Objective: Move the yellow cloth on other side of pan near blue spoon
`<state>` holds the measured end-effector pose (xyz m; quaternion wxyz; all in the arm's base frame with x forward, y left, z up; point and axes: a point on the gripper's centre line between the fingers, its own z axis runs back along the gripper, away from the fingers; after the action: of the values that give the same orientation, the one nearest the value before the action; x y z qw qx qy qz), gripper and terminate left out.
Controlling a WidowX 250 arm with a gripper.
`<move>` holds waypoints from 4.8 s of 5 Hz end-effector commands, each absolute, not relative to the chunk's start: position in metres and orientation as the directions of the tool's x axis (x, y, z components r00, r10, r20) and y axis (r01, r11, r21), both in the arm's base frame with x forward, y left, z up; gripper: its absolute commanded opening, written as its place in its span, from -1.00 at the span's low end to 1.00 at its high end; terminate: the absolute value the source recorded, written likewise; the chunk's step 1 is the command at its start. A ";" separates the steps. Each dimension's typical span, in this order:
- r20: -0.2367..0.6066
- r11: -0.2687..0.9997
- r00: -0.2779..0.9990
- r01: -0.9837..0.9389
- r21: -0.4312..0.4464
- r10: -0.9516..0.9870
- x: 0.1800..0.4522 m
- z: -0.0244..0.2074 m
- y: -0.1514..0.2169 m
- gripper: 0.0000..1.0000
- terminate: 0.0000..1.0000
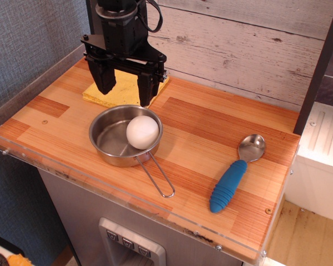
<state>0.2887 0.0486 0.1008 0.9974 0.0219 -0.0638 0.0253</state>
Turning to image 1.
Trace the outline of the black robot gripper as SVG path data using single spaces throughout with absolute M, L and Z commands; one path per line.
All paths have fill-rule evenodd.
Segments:
M 102 34 L 81 37 L 98 90 L 107 95 L 114 88 L 116 69 L 138 75 L 140 105 L 150 105 L 158 93 L 159 82 L 167 77 L 166 56 L 148 43 L 148 30 L 138 16 L 125 21 L 103 19 L 102 29 Z

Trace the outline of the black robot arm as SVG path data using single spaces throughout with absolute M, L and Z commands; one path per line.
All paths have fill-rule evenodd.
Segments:
M 116 85 L 115 71 L 137 76 L 139 101 L 148 106 L 158 93 L 159 84 L 167 78 L 166 55 L 148 42 L 149 33 L 158 32 L 148 26 L 147 1 L 98 1 L 95 11 L 102 34 L 85 34 L 85 59 L 98 90 L 106 95 Z

